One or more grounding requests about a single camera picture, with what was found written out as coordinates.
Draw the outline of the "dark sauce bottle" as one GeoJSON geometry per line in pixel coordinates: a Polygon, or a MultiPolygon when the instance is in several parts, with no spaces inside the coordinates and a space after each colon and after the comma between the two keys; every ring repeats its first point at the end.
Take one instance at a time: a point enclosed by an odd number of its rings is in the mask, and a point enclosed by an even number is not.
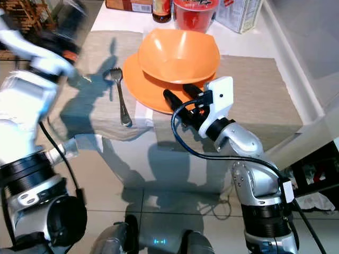
{"type": "Polygon", "coordinates": [[[151,0],[151,13],[157,23],[168,23],[172,19],[173,0],[151,0]]]}

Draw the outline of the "orange bowl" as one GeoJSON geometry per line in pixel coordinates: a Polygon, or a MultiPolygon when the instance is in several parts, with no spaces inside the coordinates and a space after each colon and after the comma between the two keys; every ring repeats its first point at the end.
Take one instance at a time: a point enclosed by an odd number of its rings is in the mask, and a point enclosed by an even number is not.
{"type": "Polygon", "coordinates": [[[215,74],[220,51],[213,36],[178,29],[153,29],[142,40],[138,65],[168,83],[194,83],[215,74]]]}

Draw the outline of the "red instant noodle cup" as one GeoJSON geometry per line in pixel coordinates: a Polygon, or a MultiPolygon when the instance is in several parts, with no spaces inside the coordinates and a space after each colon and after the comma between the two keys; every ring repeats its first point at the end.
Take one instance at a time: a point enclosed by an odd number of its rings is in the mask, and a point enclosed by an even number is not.
{"type": "Polygon", "coordinates": [[[173,0],[177,29],[206,33],[220,0],[173,0]]]}

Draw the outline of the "grey left robot leg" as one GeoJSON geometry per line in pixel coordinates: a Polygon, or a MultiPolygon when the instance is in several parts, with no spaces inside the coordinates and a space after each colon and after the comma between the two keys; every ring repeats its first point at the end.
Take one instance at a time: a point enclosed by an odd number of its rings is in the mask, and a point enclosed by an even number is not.
{"type": "Polygon", "coordinates": [[[126,215],[123,222],[115,222],[101,232],[90,254],[138,254],[138,252],[138,220],[135,215],[126,215]]]}

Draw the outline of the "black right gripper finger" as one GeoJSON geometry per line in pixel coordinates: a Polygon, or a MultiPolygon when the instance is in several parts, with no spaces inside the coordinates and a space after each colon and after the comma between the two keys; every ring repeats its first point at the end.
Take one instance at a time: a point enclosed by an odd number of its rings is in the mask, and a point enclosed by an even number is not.
{"type": "Polygon", "coordinates": [[[184,84],[183,90],[191,100],[195,100],[196,102],[210,102],[210,91],[205,92],[193,83],[184,84]]]}
{"type": "Polygon", "coordinates": [[[177,117],[181,119],[191,119],[192,113],[191,111],[185,109],[185,107],[182,107],[183,101],[177,97],[176,94],[174,94],[169,89],[163,90],[163,97],[168,104],[168,106],[172,109],[172,111],[177,111],[177,117]]]}

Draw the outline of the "orange plate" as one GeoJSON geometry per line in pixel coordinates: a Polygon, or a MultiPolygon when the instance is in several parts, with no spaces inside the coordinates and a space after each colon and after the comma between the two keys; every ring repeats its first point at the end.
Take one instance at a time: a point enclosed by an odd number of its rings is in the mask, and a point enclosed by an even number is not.
{"type": "Polygon", "coordinates": [[[153,111],[164,114],[172,113],[172,109],[163,96],[163,91],[166,89],[172,91],[183,103],[190,100],[182,85],[167,83],[145,74],[139,65],[137,53],[132,54],[125,60],[122,70],[123,81],[131,95],[153,111]]]}

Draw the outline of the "white printed carton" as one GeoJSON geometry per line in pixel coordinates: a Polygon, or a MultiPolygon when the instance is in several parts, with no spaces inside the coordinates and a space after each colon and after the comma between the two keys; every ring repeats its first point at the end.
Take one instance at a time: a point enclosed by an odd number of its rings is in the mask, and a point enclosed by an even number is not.
{"type": "Polygon", "coordinates": [[[251,31],[263,0],[219,0],[214,19],[233,32],[243,34],[251,31]]]}

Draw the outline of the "silver metal fork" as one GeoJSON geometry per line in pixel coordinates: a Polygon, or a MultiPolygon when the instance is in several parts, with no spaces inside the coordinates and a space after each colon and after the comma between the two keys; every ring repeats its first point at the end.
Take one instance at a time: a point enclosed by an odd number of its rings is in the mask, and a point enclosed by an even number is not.
{"type": "Polygon", "coordinates": [[[126,107],[125,99],[123,96],[121,82],[123,80],[123,73],[121,68],[115,67],[110,70],[110,77],[114,82],[115,87],[117,88],[117,95],[119,98],[119,105],[120,105],[120,121],[121,125],[130,128],[132,126],[132,120],[129,116],[128,107],[126,107]]]}

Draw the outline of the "grey cloth placemat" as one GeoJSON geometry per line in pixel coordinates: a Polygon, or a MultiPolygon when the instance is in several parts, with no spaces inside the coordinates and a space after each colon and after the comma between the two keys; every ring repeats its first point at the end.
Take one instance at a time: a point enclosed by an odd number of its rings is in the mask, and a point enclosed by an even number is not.
{"type": "Polygon", "coordinates": [[[116,85],[106,75],[121,68],[136,53],[142,33],[93,31],[82,45],[76,61],[77,74],[61,83],[58,98],[48,117],[56,138],[68,140],[77,134],[99,134],[111,140],[127,141],[150,131],[142,120],[122,125],[116,85]]]}
{"type": "MultiPolygon", "coordinates": [[[[290,138],[303,126],[273,58],[222,56],[216,77],[233,78],[234,104],[227,118],[254,133],[264,151],[290,138]]],[[[160,150],[185,151],[172,135],[170,115],[155,112],[153,121],[160,150]]],[[[193,128],[178,127],[184,142],[194,150],[216,152],[211,140],[201,139],[193,128]]]]}

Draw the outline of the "grey robot leg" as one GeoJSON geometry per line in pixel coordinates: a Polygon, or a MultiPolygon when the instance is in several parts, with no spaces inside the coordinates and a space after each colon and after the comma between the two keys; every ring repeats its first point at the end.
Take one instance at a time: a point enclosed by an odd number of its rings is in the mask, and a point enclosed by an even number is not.
{"type": "Polygon", "coordinates": [[[101,232],[90,254],[138,254],[138,252],[138,220],[135,215],[126,215],[123,222],[115,222],[101,232]]]}
{"type": "Polygon", "coordinates": [[[215,254],[215,252],[205,235],[197,231],[186,230],[177,254],[215,254]]]}

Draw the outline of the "grey right robot leg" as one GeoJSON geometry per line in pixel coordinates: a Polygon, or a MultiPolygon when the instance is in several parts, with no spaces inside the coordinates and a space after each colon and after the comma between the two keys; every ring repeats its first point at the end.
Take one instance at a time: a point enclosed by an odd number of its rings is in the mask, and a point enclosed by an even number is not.
{"type": "Polygon", "coordinates": [[[205,235],[197,231],[186,230],[177,254],[215,254],[215,252],[205,235]]]}

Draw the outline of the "black low shelf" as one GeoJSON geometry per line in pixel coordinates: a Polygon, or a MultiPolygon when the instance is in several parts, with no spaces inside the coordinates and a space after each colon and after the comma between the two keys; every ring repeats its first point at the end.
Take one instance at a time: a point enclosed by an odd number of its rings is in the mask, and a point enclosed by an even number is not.
{"type": "Polygon", "coordinates": [[[304,212],[339,213],[339,138],[286,168],[304,212]]]}

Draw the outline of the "wooden slatted rack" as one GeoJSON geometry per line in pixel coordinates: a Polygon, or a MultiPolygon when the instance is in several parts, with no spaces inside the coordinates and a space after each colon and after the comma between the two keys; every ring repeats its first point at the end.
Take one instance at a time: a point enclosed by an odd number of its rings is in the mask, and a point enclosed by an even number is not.
{"type": "Polygon", "coordinates": [[[9,51],[22,60],[31,60],[31,42],[24,37],[20,20],[15,15],[14,0],[0,0],[0,44],[1,49],[9,51]]]}

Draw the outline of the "brown flat box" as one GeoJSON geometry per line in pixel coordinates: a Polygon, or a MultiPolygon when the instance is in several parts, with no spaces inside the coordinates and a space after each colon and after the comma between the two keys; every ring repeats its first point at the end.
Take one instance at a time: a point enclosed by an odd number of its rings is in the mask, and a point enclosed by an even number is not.
{"type": "Polygon", "coordinates": [[[104,0],[104,2],[108,9],[146,14],[152,12],[152,0],[104,0]]]}

